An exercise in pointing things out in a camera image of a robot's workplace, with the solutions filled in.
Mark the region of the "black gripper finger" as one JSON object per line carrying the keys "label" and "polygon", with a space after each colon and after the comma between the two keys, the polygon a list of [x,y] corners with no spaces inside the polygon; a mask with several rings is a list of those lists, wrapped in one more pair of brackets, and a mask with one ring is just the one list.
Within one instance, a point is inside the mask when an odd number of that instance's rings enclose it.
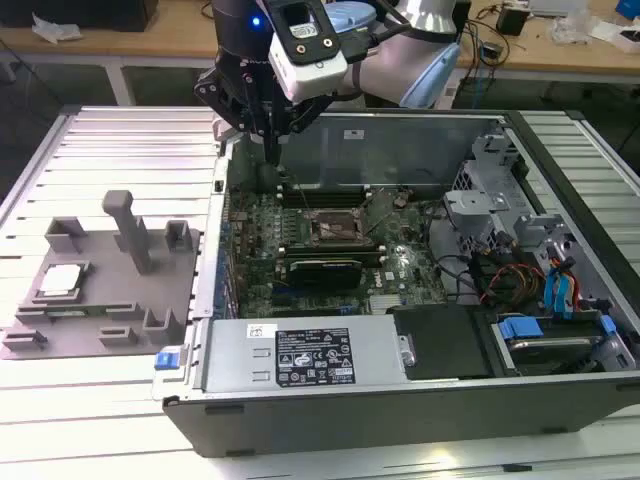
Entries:
{"label": "black gripper finger", "polygon": [[281,157],[280,140],[291,133],[306,129],[331,104],[331,97],[322,95],[294,105],[284,96],[273,100],[273,163]]}
{"label": "black gripper finger", "polygon": [[261,92],[257,73],[240,69],[225,75],[221,69],[210,69],[200,76],[194,90],[235,130],[261,140],[265,161],[274,163],[272,102]]}

